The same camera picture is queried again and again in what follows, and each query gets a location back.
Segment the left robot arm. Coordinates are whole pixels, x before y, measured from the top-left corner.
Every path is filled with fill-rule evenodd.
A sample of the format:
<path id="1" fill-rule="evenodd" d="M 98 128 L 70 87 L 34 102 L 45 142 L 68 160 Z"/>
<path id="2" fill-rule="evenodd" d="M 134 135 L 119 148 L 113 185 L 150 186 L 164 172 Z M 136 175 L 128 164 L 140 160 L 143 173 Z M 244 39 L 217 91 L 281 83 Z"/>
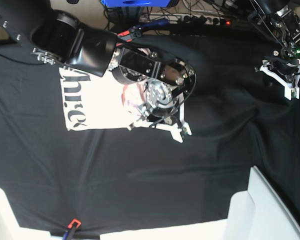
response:
<path id="1" fill-rule="evenodd" d="M 300 98 L 300 19 L 288 0 L 251 0 L 254 11 L 248 21 L 265 37 L 281 46 L 262 60 L 256 72 L 271 77 L 288 100 Z"/>

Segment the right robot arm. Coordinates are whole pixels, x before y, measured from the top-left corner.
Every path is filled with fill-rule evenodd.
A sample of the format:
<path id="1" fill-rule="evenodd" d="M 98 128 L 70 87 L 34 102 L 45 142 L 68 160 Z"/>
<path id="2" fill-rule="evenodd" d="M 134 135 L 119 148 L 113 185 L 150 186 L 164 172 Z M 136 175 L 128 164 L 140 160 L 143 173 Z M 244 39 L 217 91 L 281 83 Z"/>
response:
<path id="1" fill-rule="evenodd" d="M 0 26 L 32 49 L 43 64 L 61 70 L 61 93 L 68 130 L 92 130 L 97 123 L 96 80 L 111 74 L 123 86 L 125 127 L 168 131 L 182 143 L 191 135 L 185 101 L 197 75 L 174 54 L 93 28 L 42 0 L 0 0 Z"/>

